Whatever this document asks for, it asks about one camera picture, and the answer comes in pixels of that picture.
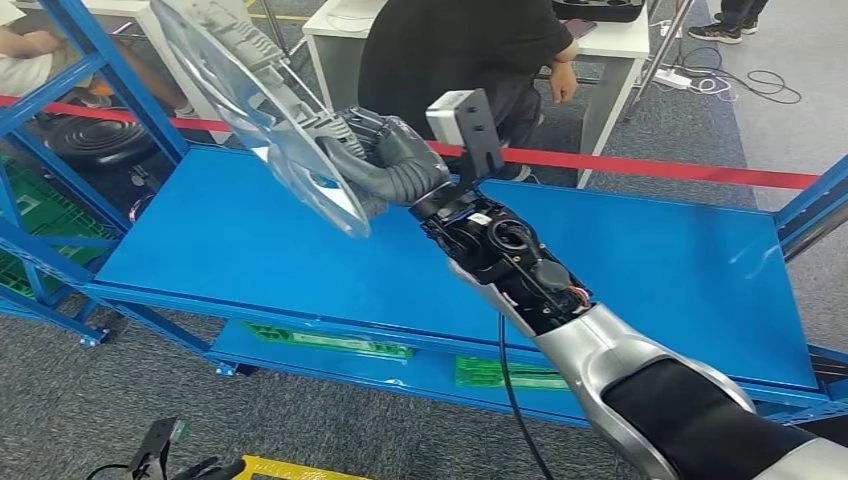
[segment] green crate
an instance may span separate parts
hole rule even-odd
[[[271,325],[261,325],[254,322],[242,322],[254,335],[267,342],[286,343],[304,347],[329,348],[363,355],[380,357],[409,358],[415,349],[392,343],[372,342],[359,338],[337,337],[333,335],[317,335],[311,332],[297,332]]]
[[[559,372],[551,368],[509,363],[509,379],[514,388],[568,390]],[[475,357],[456,356],[454,381],[462,387],[503,387],[501,363]]]
[[[56,191],[38,174],[10,157],[0,156],[0,163],[6,171],[23,226],[28,233],[65,237],[115,238],[97,220]],[[88,263],[105,251],[98,247],[59,245],[53,248],[79,265]],[[48,295],[62,286],[59,280],[49,275],[41,275]],[[26,277],[23,262],[6,252],[0,252],[0,285],[35,298]]]

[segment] person's hand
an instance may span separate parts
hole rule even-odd
[[[23,37],[35,46],[39,55],[53,53],[62,48],[62,41],[44,30],[25,33]]]
[[[551,65],[551,92],[554,103],[562,103],[571,100],[574,91],[577,90],[577,77],[571,68],[571,62],[554,62]]]

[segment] black stool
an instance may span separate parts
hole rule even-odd
[[[154,192],[161,187],[141,166],[159,147],[138,123],[68,117],[52,125],[45,143],[77,172],[128,169],[133,185]]]

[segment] red stripe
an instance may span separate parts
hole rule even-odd
[[[11,105],[16,100],[16,97],[0,95],[0,106]],[[133,117],[130,112],[124,110],[79,107],[65,103],[50,103],[44,108],[44,111],[76,115],[79,117],[102,118],[105,120],[135,120],[135,117]],[[230,131],[229,126],[220,120],[172,118],[171,123],[177,128],[206,130],[211,132]],[[433,149],[440,155],[458,156],[460,153],[459,147],[440,145],[435,142],[429,143],[430,146],[432,146]],[[689,163],[665,162],[657,160],[636,160],[632,158],[595,157],[592,155],[580,155],[576,153],[545,152],[541,150],[522,150],[517,148],[505,148],[503,149],[503,154],[504,160],[507,162],[526,163],[530,165],[560,168],[582,168],[627,175],[646,175],[650,177],[700,180],[735,185],[790,188],[797,190],[809,187],[814,181],[816,181],[816,179],[818,179],[817,175],[810,175],[806,173],[712,167],[708,165],[693,165]]]

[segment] black case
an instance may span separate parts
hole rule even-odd
[[[627,23],[639,18],[645,0],[553,0],[553,4],[560,20]]]

